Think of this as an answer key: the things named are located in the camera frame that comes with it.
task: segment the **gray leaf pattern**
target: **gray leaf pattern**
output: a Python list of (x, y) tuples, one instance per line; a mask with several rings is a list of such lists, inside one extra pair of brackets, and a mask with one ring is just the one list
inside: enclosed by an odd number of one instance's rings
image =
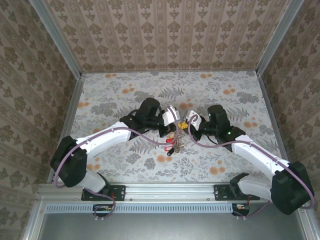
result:
[[(254, 71), (88, 73), (83, 89), (71, 131), (74, 138), (107, 128), (137, 109), (144, 99), (155, 98), (163, 110), (173, 105), (181, 117), (194, 110), (207, 121), (208, 107), (220, 104), (232, 125), (280, 156)], [(159, 138), (157, 131), (145, 136), (162, 143), (166, 140)], [(184, 148), (167, 156), (164, 146), (136, 137), (88, 159), (87, 168), (111, 182), (220, 182), (242, 172), (263, 177), (247, 160), (223, 147), (201, 148), (185, 133), (181, 140)], [(200, 143), (212, 144), (206, 136)]]

